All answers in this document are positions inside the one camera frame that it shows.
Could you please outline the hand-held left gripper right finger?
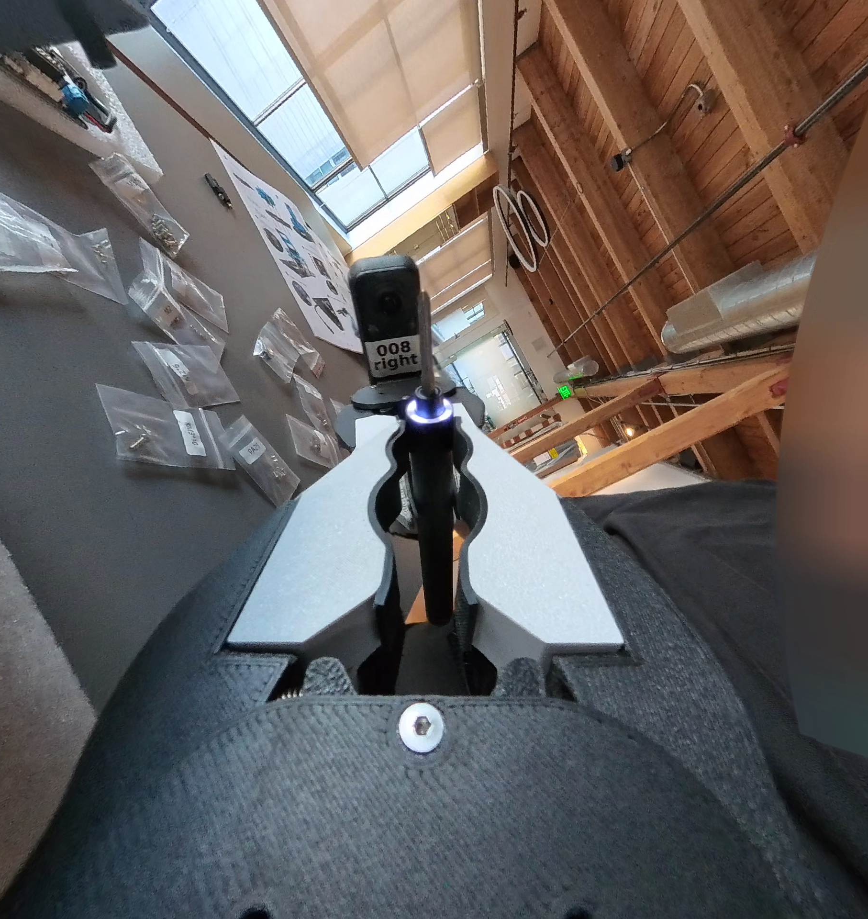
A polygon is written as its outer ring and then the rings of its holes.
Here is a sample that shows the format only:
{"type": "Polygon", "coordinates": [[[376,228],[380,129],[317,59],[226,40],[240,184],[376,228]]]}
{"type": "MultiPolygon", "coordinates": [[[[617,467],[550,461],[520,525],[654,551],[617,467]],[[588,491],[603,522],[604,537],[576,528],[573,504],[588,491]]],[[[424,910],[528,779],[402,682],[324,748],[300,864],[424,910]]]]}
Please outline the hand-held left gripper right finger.
{"type": "Polygon", "coordinates": [[[556,493],[455,408],[462,655],[493,665],[616,652],[624,639],[556,493]]]}

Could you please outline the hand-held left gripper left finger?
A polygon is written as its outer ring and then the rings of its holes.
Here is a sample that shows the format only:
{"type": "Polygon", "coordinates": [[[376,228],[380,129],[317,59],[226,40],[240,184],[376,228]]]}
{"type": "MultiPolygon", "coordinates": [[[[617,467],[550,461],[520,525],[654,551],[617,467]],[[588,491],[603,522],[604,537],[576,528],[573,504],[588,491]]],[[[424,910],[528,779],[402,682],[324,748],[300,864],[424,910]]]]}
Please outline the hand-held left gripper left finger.
{"type": "Polygon", "coordinates": [[[295,502],[226,642],[298,657],[394,651],[404,618],[389,529],[400,515],[405,423],[356,423],[351,455],[295,502]]]}

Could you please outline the black electric screwdriver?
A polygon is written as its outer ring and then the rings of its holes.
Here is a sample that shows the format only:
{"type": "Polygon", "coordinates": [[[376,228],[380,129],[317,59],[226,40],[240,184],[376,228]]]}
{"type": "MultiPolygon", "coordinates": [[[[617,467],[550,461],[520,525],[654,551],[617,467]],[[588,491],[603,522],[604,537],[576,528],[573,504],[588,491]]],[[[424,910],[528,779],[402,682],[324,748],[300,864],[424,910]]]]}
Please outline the black electric screwdriver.
{"type": "Polygon", "coordinates": [[[452,532],[455,433],[450,400],[436,382],[428,294],[417,300],[420,379],[406,404],[409,484],[428,622],[445,626],[453,613],[452,532]]]}

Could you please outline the printed instruction sheet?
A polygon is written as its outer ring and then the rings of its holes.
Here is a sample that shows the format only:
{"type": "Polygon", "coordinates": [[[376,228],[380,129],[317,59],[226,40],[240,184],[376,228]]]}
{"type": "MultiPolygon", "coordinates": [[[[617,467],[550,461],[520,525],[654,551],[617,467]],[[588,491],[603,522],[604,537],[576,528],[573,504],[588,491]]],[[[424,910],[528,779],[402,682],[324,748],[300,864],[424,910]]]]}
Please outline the printed instruction sheet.
{"type": "Polygon", "coordinates": [[[283,193],[248,171],[216,142],[212,146],[313,334],[359,353],[359,329],[342,256],[325,245],[283,193]]]}

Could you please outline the wooden beam railing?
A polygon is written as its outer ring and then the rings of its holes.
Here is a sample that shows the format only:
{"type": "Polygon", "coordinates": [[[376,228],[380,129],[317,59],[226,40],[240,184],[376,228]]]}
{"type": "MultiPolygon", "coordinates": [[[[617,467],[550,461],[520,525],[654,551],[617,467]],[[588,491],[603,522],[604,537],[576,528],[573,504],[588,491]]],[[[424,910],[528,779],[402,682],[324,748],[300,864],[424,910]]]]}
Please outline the wooden beam railing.
{"type": "Polygon", "coordinates": [[[655,396],[710,395],[673,419],[628,439],[604,454],[569,468],[552,484],[563,497],[585,497],[622,482],[658,462],[668,460],[740,422],[784,404],[793,351],[769,352],[748,358],[691,362],[614,378],[576,389],[584,399],[606,397],[578,419],[510,451],[524,464],[551,448],[603,425],[624,411],[655,396]]]}

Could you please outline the group of clear screw bags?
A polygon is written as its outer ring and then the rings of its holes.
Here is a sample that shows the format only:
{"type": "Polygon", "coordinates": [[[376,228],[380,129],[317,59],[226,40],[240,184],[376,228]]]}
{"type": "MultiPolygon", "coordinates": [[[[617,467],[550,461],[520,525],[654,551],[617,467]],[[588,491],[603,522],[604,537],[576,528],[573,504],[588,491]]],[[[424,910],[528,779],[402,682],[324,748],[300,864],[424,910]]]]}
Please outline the group of clear screw bags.
{"type": "Polygon", "coordinates": [[[139,241],[141,271],[126,288],[105,228],[74,234],[0,192],[0,274],[50,275],[121,305],[134,305],[164,337],[134,341],[159,397],[98,384],[121,460],[173,469],[239,466],[274,505],[300,479],[244,415],[224,426],[214,409],[241,398],[222,365],[228,332],[223,296],[174,258],[188,238],[149,183],[122,155],[92,172],[153,237],[139,241]]]}

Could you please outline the window with beige blinds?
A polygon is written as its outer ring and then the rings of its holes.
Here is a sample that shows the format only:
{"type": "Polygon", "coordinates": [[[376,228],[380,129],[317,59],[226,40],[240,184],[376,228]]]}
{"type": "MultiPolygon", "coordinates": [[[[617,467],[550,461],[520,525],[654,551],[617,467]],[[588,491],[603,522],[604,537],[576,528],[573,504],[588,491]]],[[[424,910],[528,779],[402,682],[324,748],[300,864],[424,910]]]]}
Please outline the window with beige blinds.
{"type": "Polygon", "coordinates": [[[479,2],[154,2],[156,27],[356,247],[487,150],[479,2]]]}

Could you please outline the white tray with parts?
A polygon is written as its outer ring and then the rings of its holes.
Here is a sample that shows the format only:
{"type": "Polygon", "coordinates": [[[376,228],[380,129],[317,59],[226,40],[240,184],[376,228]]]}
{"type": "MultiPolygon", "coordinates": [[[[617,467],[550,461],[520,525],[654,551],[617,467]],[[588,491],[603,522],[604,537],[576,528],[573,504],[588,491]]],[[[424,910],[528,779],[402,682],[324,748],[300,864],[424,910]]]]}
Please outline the white tray with parts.
{"type": "Polygon", "coordinates": [[[163,175],[102,71],[90,65],[76,41],[0,53],[0,100],[94,155],[122,155],[150,185],[163,175]],[[112,134],[84,127],[60,109],[58,81],[64,75],[84,78],[93,96],[117,117],[112,134]]]}

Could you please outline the blue black robot part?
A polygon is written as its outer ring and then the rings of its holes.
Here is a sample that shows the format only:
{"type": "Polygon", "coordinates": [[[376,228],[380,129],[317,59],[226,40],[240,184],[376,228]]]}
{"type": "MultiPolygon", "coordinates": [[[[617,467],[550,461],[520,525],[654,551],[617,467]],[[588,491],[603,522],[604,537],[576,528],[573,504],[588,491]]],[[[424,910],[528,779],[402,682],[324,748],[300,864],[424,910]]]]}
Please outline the blue black robot part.
{"type": "Polygon", "coordinates": [[[59,107],[67,116],[84,127],[92,125],[106,134],[114,132],[117,117],[93,96],[84,78],[64,75],[58,83],[59,107]]]}

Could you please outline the ceiling sprinkler pipe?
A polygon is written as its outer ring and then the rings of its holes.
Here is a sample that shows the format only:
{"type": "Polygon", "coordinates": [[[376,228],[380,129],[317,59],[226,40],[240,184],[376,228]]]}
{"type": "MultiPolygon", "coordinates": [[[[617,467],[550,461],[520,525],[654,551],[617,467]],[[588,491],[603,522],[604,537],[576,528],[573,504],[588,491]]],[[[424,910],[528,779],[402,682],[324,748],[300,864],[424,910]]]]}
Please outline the ceiling sprinkler pipe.
{"type": "Polygon", "coordinates": [[[868,79],[868,58],[855,71],[849,75],[836,89],[825,98],[811,113],[804,117],[796,124],[787,124],[784,128],[781,141],[757,160],[751,167],[743,172],[721,195],[712,203],[679,235],[677,235],[663,249],[659,250],[650,258],[631,278],[626,280],[618,289],[616,289],[600,306],[597,307],[581,324],[579,324],[568,336],[554,346],[551,353],[557,353],[561,348],[567,345],[575,337],[575,334],[585,330],[596,318],[606,311],[612,303],[623,293],[629,291],[638,280],[641,280],[647,273],[655,268],[661,261],[669,256],[677,247],[685,242],[689,236],[692,236],[701,226],[703,226],[713,215],[731,199],[739,194],[748,184],[761,175],[773,162],[788,149],[797,149],[806,143],[809,132],[841,102],[853,93],[858,86],[868,79]]]}

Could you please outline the dark grey object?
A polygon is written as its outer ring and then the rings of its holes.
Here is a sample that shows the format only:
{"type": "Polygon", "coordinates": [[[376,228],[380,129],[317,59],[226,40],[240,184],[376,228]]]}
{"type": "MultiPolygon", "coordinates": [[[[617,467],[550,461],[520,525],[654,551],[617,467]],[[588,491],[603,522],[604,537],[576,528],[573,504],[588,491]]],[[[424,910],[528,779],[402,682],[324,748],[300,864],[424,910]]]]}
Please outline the dark grey object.
{"type": "Polygon", "coordinates": [[[0,53],[77,41],[92,67],[115,66],[110,35],[145,28],[152,1],[0,1],[0,53]]]}

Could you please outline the silver ventilation duct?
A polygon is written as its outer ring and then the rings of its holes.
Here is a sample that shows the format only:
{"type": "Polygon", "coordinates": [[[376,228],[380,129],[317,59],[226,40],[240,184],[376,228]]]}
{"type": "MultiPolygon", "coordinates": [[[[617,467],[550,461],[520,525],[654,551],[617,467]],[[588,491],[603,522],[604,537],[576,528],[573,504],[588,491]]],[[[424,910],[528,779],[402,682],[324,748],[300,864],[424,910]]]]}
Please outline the silver ventilation duct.
{"type": "Polygon", "coordinates": [[[668,310],[664,347],[681,354],[796,326],[817,257],[773,269],[754,261],[681,301],[668,310]]]}

